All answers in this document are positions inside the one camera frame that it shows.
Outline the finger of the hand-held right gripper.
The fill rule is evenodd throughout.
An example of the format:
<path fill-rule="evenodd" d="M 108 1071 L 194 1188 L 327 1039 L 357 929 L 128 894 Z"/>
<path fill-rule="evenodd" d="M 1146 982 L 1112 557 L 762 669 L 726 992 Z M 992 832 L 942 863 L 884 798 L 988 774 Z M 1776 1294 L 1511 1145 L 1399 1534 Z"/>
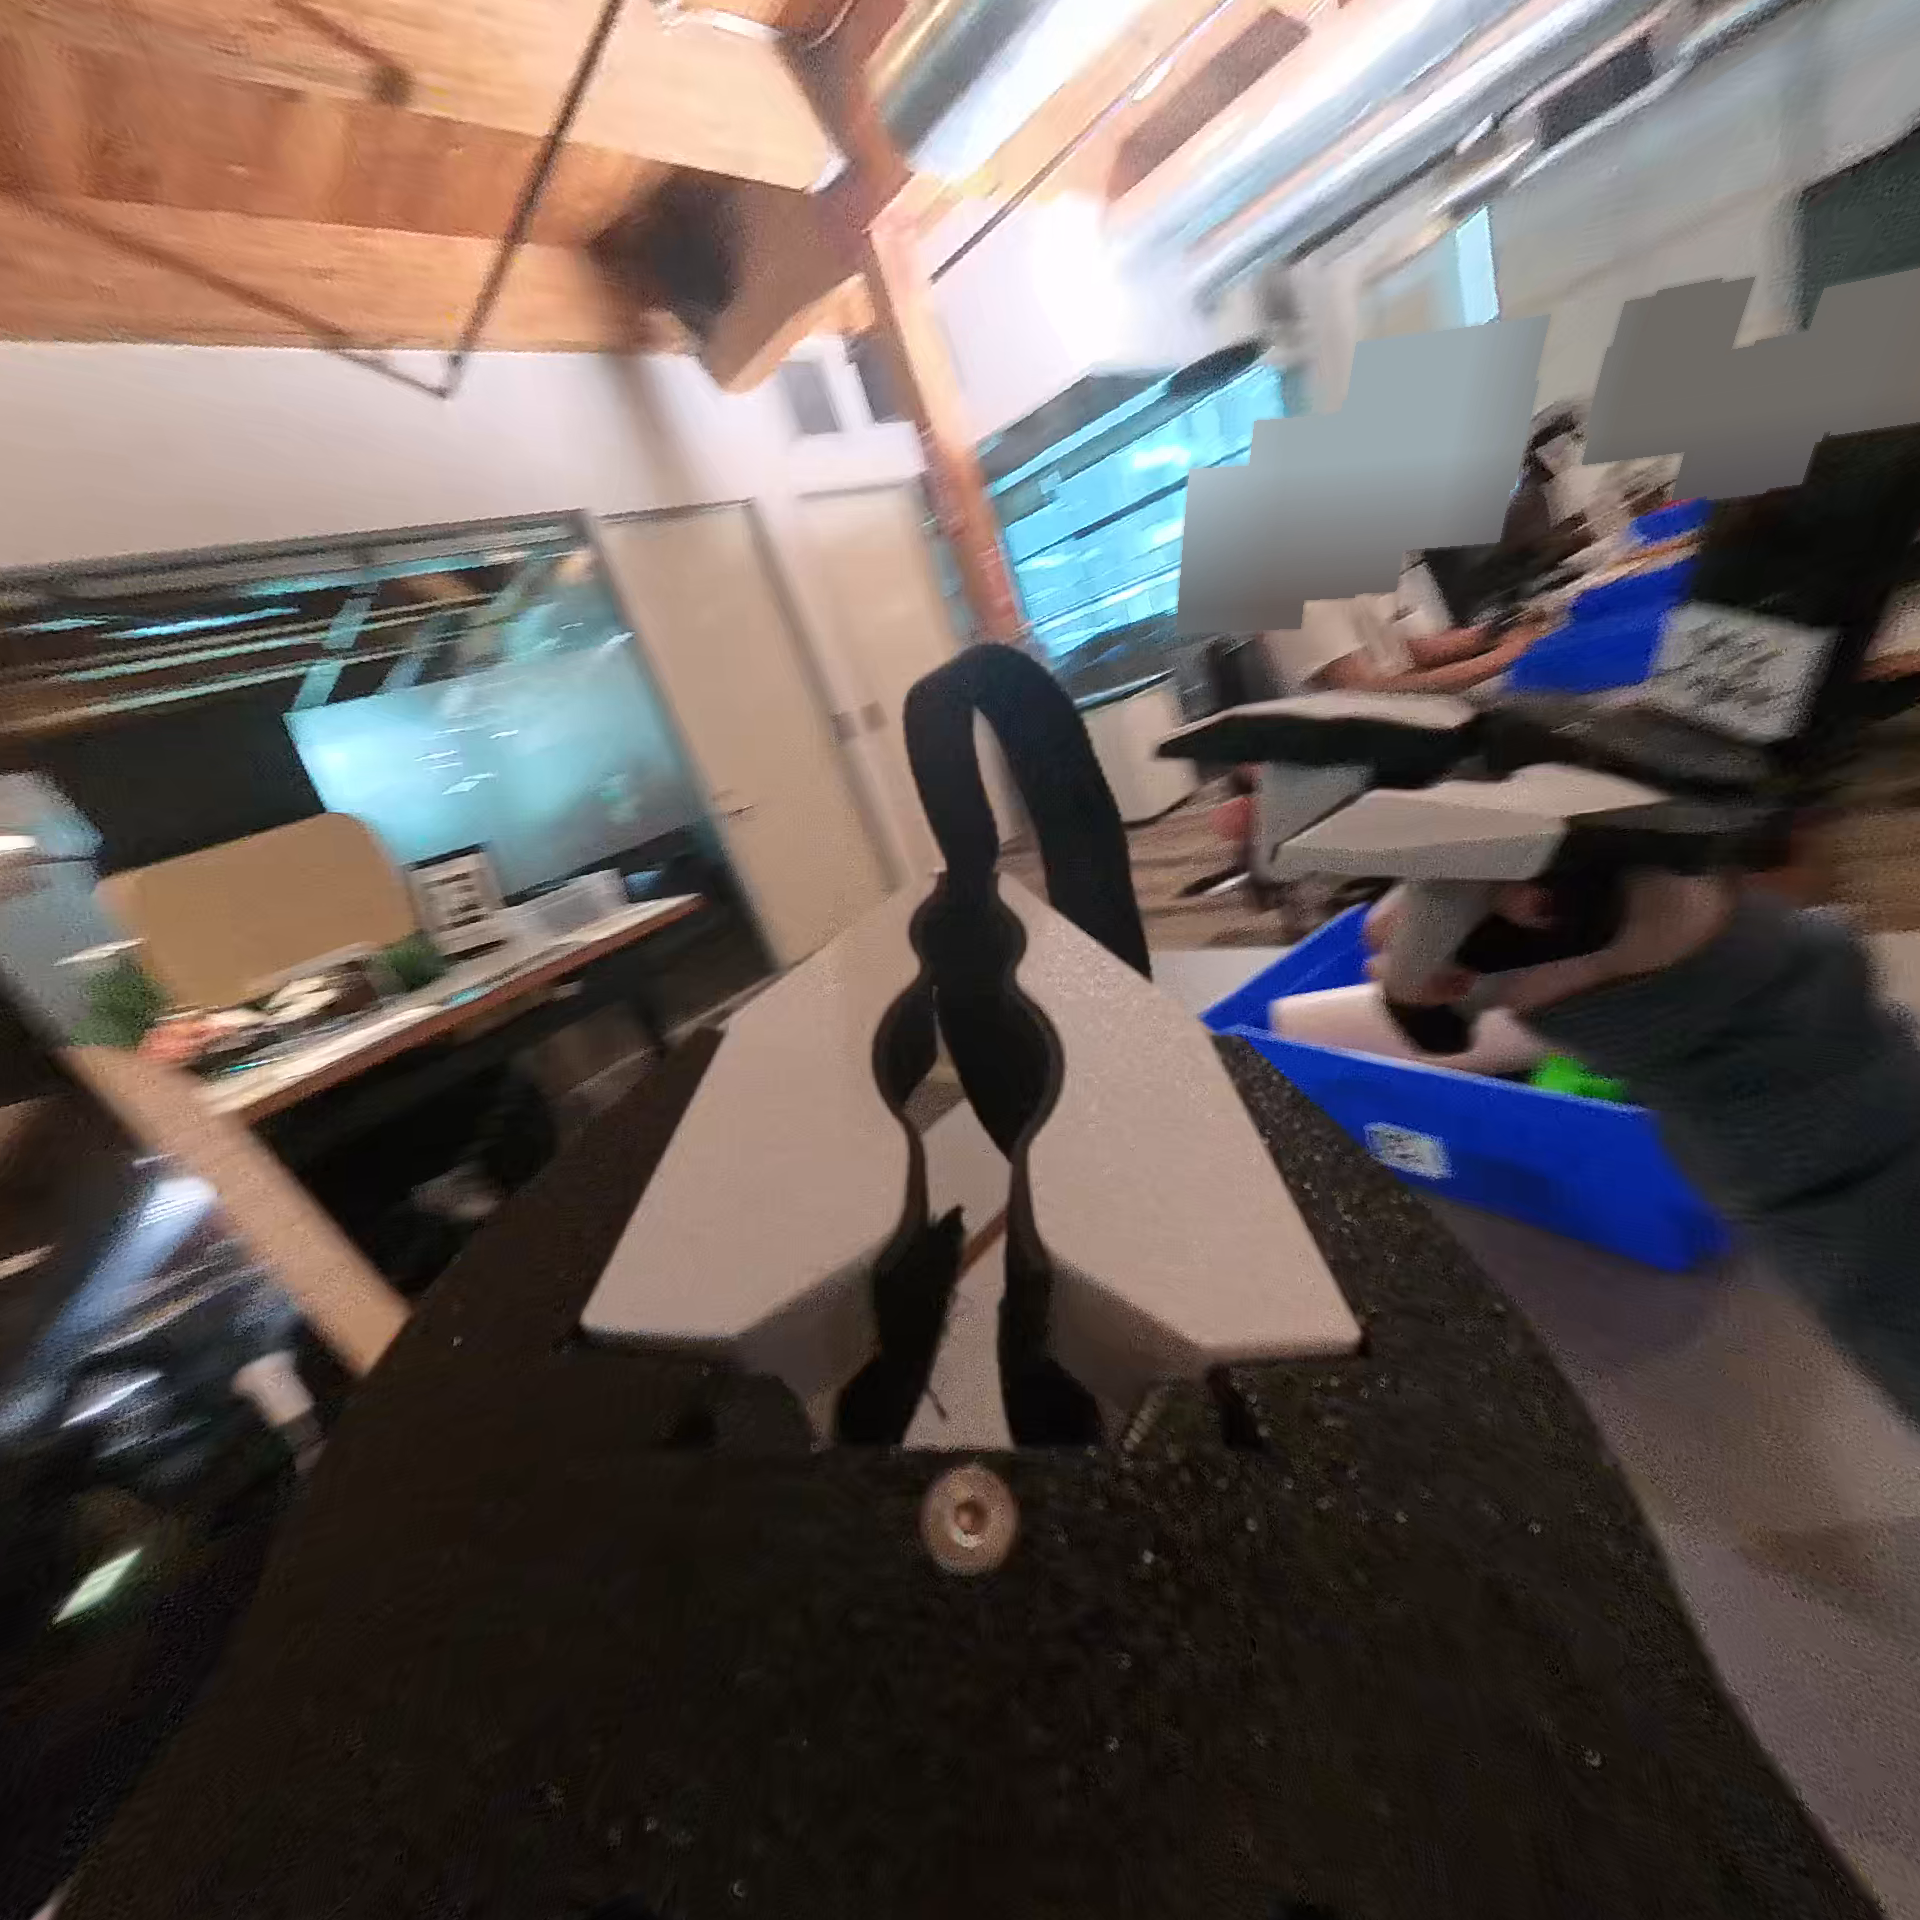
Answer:
<path fill-rule="evenodd" d="M 1274 844 L 1269 870 L 1292 878 L 1520 881 L 1546 870 L 1581 776 L 1370 789 Z"/>
<path fill-rule="evenodd" d="M 1425 787 L 1476 750 L 1482 712 L 1448 695 L 1313 689 L 1241 704 L 1158 740 L 1165 760 L 1357 771 L 1362 787 Z"/>

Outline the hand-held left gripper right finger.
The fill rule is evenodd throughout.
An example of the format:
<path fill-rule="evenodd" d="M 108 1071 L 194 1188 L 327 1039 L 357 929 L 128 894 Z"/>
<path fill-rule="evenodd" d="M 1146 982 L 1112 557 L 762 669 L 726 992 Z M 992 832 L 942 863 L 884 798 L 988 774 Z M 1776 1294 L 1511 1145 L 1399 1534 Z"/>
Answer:
<path fill-rule="evenodd" d="M 998 1375 L 1018 1448 L 1089 1448 L 1158 1388 L 1362 1349 L 1205 1027 L 1016 879 L 1007 984 L 1040 1023 L 1014 1143 Z"/>

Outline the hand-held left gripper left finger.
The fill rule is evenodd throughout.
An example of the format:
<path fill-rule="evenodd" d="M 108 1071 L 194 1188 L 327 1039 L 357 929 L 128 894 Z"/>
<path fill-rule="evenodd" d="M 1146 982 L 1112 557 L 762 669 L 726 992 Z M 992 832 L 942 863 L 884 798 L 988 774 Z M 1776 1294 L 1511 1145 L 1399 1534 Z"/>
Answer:
<path fill-rule="evenodd" d="M 719 1027 L 584 1344 L 775 1381 L 828 1445 L 905 1445 L 962 1238 L 906 1116 L 940 1049 L 921 933 L 942 885 L 886 895 Z"/>

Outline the blue bin with white label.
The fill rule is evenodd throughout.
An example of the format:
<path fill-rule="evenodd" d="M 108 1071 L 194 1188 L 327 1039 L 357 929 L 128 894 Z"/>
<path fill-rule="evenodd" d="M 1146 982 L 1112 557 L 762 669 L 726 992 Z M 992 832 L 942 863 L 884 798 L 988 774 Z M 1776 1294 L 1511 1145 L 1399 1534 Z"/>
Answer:
<path fill-rule="evenodd" d="M 1270 1004 L 1364 981 L 1351 907 L 1202 1012 L 1254 1046 L 1332 1125 L 1414 1191 L 1663 1271 L 1732 1251 L 1728 1223 L 1672 1165 L 1640 1108 L 1424 1063 L 1284 1039 Z"/>

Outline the person's right hand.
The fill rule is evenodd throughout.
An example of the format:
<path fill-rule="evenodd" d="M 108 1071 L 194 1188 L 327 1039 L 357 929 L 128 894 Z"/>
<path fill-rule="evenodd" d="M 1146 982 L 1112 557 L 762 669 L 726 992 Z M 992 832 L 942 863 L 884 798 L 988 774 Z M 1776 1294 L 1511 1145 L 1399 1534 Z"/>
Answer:
<path fill-rule="evenodd" d="M 1502 897 L 1457 949 L 1482 976 L 1544 969 L 1612 947 L 1624 924 L 1626 878 L 1617 870 L 1560 870 Z"/>

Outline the blue plastic bin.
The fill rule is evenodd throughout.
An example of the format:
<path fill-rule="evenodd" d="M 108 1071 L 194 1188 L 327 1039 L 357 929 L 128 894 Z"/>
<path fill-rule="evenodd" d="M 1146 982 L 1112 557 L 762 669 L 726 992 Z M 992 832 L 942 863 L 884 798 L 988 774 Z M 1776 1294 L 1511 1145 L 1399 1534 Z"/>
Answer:
<path fill-rule="evenodd" d="M 1505 669 L 1504 689 L 1614 692 L 1647 678 L 1663 623 L 1692 591 L 1712 501 L 1684 496 L 1622 524 L 1577 556 L 1546 606 L 1542 637 Z"/>

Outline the white recycling cabinet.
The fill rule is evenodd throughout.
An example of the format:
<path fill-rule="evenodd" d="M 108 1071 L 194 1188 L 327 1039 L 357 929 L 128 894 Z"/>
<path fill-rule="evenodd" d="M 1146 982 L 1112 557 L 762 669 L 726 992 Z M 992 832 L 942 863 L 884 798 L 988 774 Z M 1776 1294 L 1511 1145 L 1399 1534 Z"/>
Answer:
<path fill-rule="evenodd" d="M 1193 764 L 1161 756 L 1164 736 L 1184 725 L 1170 672 L 1076 696 L 1073 709 L 1122 825 L 1150 825 L 1196 796 Z"/>

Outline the large paned window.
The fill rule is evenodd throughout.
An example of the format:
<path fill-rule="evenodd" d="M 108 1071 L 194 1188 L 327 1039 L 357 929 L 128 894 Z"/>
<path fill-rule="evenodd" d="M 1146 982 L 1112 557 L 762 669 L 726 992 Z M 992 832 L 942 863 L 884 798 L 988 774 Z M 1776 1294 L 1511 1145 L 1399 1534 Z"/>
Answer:
<path fill-rule="evenodd" d="M 1186 367 L 1089 372 L 975 452 L 1028 646 L 1073 696 L 1182 668 L 1189 476 L 1244 464 L 1287 412 L 1258 342 Z"/>

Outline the grey desk with wood edge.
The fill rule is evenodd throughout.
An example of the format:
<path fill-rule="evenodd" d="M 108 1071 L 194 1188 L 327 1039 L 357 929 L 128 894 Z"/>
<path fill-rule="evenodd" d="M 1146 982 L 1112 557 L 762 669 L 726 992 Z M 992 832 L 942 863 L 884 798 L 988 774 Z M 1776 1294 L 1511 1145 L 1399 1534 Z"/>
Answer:
<path fill-rule="evenodd" d="M 503 1022 L 576 988 L 586 969 L 634 950 L 672 926 L 695 918 L 703 895 L 662 895 L 564 929 L 552 939 L 516 942 L 493 955 L 453 967 L 370 1015 L 336 1023 L 316 1039 L 277 1046 L 230 1071 L 198 1081 L 210 1113 L 254 1125 L 287 1113 L 398 1059 L 476 1039 Z"/>

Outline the clear plastic container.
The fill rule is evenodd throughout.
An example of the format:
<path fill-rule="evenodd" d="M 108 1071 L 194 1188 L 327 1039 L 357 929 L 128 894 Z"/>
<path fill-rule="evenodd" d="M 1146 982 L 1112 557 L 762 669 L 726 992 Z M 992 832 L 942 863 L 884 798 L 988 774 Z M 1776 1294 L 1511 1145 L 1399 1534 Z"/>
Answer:
<path fill-rule="evenodd" d="M 527 894 L 512 907 L 512 928 L 526 943 L 568 943 L 590 939 L 594 928 L 617 918 L 630 905 L 625 881 L 617 870 L 584 870 Z"/>

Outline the framed printed tag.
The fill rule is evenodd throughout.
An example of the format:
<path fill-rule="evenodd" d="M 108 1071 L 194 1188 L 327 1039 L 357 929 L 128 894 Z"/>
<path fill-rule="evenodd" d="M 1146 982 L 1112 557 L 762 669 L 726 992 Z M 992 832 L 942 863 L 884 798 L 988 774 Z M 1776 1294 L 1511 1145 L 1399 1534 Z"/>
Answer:
<path fill-rule="evenodd" d="M 508 907 L 485 845 L 429 854 L 404 870 L 421 933 L 450 963 L 510 939 Z"/>

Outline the white door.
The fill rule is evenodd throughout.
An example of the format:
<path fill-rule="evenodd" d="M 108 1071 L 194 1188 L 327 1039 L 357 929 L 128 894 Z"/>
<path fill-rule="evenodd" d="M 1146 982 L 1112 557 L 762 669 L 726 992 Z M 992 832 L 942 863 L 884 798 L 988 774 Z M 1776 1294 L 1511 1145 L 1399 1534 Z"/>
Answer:
<path fill-rule="evenodd" d="M 778 973 L 783 950 L 770 928 L 753 878 L 751 827 L 757 796 L 736 776 L 744 771 L 744 733 L 736 701 L 725 692 L 714 644 L 721 621 L 709 611 L 703 564 L 697 559 L 692 516 L 596 515 L 592 540 L 622 612 L 630 619 L 661 705 L 700 793 L 713 861 L 725 868 L 726 897 L 751 933 L 759 959 Z"/>
<path fill-rule="evenodd" d="M 952 619 L 928 541 L 922 496 L 910 484 L 802 496 L 806 543 L 832 644 L 854 689 L 854 748 L 874 783 L 903 868 L 942 868 L 903 731 L 905 695 L 954 648 Z"/>

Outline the glass room window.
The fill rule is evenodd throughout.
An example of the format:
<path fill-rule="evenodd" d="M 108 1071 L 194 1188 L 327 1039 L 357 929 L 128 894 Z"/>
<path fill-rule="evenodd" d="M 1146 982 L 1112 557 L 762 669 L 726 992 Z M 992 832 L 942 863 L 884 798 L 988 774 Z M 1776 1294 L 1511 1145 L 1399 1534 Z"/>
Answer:
<path fill-rule="evenodd" d="M 128 872 L 322 811 L 518 905 L 697 895 L 672 953 L 770 950 L 584 516 L 4 566 L 4 771 Z"/>

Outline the wooden support post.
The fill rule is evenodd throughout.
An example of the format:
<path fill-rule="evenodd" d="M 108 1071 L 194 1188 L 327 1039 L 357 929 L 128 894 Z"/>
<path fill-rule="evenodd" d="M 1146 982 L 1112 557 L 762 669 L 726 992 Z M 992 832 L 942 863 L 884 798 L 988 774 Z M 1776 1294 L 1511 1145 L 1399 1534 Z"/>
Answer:
<path fill-rule="evenodd" d="M 934 520 L 946 540 L 975 635 L 1026 644 L 1016 583 L 975 456 L 975 437 L 946 345 L 921 231 L 906 193 L 880 207 L 863 235 L 861 275 L 895 388 L 919 432 Z"/>

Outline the large silver ventilation duct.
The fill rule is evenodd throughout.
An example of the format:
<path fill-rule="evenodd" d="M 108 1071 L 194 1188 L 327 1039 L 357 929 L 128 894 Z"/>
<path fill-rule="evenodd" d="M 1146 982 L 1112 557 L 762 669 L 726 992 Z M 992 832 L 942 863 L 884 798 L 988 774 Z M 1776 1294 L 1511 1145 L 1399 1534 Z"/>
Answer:
<path fill-rule="evenodd" d="M 1013 137 L 1073 67 L 1073 5 L 910 5 L 868 62 L 880 124 L 917 173 L 960 177 Z"/>

